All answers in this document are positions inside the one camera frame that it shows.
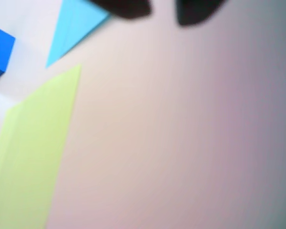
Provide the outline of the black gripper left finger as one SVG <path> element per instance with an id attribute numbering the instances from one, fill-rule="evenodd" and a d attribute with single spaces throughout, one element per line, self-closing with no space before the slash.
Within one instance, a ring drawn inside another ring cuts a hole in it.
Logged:
<path id="1" fill-rule="evenodd" d="M 92 3 L 123 19 L 133 20 L 151 14 L 148 0 L 91 0 Z"/>

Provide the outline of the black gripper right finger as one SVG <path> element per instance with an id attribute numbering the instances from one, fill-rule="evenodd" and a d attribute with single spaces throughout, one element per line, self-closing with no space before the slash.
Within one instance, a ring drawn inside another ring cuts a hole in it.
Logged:
<path id="1" fill-rule="evenodd" d="M 178 24 L 192 26 L 201 24 L 216 14 L 225 0 L 176 0 Z"/>

